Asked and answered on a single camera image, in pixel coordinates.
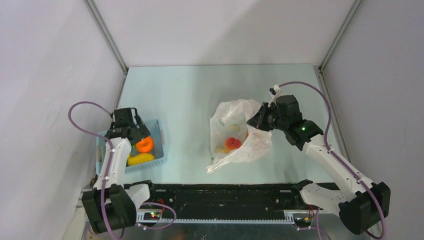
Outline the fake peach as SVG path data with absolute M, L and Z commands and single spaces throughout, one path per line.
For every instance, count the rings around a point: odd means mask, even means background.
M 223 143 L 223 148 L 227 153 L 233 150 L 236 150 L 240 148 L 241 146 L 242 146 L 242 141 L 235 137 L 228 137 Z

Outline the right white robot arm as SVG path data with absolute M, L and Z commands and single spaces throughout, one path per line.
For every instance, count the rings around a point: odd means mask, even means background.
M 388 216 L 390 188 L 384 182 L 375 183 L 338 155 L 321 128 L 303 118 L 293 95 L 264 102 L 247 124 L 261 131 L 282 131 L 287 141 L 314 159 L 338 187 L 330 190 L 303 180 L 292 188 L 290 201 L 295 208 L 313 205 L 324 209 L 337 215 L 355 235 L 361 235 Z

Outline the white plastic bag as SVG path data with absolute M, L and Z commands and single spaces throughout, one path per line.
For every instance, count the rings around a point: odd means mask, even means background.
M 230 163 L 249 163 L 263 157 L 272 146 L 272 133 L 253 128 L 247 120 L 260 109 L 261 104 L 252 99 L 221 102 L 210 118 L 211 163 L 207 173 Z M 224 141 L 234 137 L 241 140 L 240 148 L 226 152 Z

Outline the fake orange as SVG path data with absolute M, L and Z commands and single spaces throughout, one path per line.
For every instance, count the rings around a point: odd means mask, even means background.
M 135 148 L 139 153 L 149 153 L 154 149 L 155 142 L 151 136 L 144 138 L 135 144 Z

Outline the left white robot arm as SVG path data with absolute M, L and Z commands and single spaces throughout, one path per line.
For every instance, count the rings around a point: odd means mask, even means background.
M 151 135 L 134 107 L 117 108 L 105 134 L 95 136 L 105 142 L 104 160 L 92 190 L 82 195 L 82 204 L 94 233 L 102 234 L 136 224 L 141 205 L 153 208 L 158 194 L 152 182 L 124 185 L 129 154 L 133 145 Z

